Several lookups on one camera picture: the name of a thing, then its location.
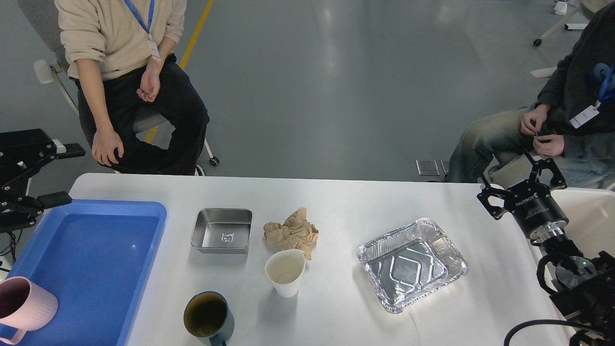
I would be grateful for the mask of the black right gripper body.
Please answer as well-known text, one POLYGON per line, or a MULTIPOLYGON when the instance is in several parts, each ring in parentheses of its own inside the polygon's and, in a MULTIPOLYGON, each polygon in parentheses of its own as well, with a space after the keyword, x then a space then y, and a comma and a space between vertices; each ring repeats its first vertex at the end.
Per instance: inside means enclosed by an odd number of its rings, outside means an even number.
POLYGON ((565 234, 569 219, 551 196, 549 187, 527 180, 506 190, 504 208, 512 214, 526 239, 549 239, 565 234))

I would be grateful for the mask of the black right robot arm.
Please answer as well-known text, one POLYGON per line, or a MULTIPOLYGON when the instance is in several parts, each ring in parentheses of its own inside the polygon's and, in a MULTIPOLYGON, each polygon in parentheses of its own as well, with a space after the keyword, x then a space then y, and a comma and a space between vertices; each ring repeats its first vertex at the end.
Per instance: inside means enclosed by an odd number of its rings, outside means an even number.
POLYGON ((552 197, 552 191, 567 187, 562 172, 552 159, 529 160, 529 177, 506 189, 484 184, 478 200, 492 218, 512 214, 525 238, 544 252, 538 261, 536 277, 564 320, 531 320, 510 329, 504 338, 509 345, 516 333, 536 325, 575 328, 571 346, 612 346, 615 341, 615 260, 608 252, 589 259, 566 235, 569 219, 552 197))

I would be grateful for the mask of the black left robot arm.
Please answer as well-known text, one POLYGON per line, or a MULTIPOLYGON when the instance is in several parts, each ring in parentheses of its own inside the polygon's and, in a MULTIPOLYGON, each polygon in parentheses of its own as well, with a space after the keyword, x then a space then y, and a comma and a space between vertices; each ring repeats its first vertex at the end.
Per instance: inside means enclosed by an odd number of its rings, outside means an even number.
POLYGON ((7 234, 37 223, 44 210, 70 204, 66 191, 28 195, 29 179, 53 160, 84 156, 80 144, 62 144, 42 129, 0 134, 0 232, 7 234))

